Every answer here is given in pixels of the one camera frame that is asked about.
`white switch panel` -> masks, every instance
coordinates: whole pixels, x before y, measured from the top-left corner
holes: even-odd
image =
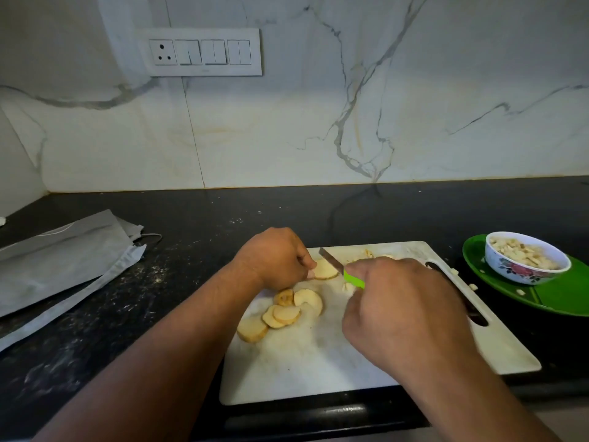
[[[142,28],[137,41],[150,76],[262,75],[258,28]],[[172,43],[176,55],[160,60]]]

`cutting board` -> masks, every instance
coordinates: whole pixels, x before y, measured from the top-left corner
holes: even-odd
[[[489,325],[471,322],[479,351],[499,374],[538,371],[540,362],[495,316],[469,286],[451,273],[450,267],[425,242],[396,242],[326,248],[342,263],[365,258],[365,250],[375,257],[414,258],[433,262],[485,317]],[[319,249],[309,249],[320,259]],[[311,288],[323,298],[323,313],[314,316],[307,304],[299,320],[288,327],[272,330],[255,344],[233,337],[225,355],[219,400],[237,405],[306,395],[336,393],[398,383],[373,366],[354,349],[342,334],[342,317],[353,291],[344,287],[342,276],[329,281],[305,281],[295,291]],[[263,290],[244,316],[262,314],[272,304],[275,292]]]

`person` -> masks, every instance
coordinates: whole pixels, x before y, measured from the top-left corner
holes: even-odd
[[[186,441],[249,303],[263,288],[304,280],[315,266],[288,228],[251,238],[33,440]],[[346,270],[366,286],[349,300],[343,334],[407,390],[444,438],[558,441],[479,355],[460,298],[441,274],[389,258],[359,260]]]

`floral bowl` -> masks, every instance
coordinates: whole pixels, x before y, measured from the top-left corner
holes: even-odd
[[[516,238],[526,245],[538,245],[544,250],[544,255],[547,258],[556,262],[562,268],[558,270],[543,270],[516,262],[496,251],[491,246],[491,237]],[[550,245],[535,237],[526,236],[525,234],[498,231],[487,235],[485,242],[485,260],[493,270],[510,281],[527,285],[539,285],[555,279],[571,267],[570,259],[564,252],[556,248],[556,246]]]

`black countertop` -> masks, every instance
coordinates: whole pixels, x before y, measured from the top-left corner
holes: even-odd
[[[432,183],[54,194],[11,215],[0,246],[104,209],[161,233],[119,278],[0,353],[0,440],[31,437],[84,384],[227,263],[252,235],[289,226],[309,247],[425,240],[543,369],[505,381],[524,402],[589,397],[588,318],[553,315],[490,290],[469,273],[472,235],[534,235],[589,263],[589,177]],[[0,319],[0,335],[71,294]],[[194,439],[291,440],[426,425],[400,386],[259,404],[219,404],[219,375]]]

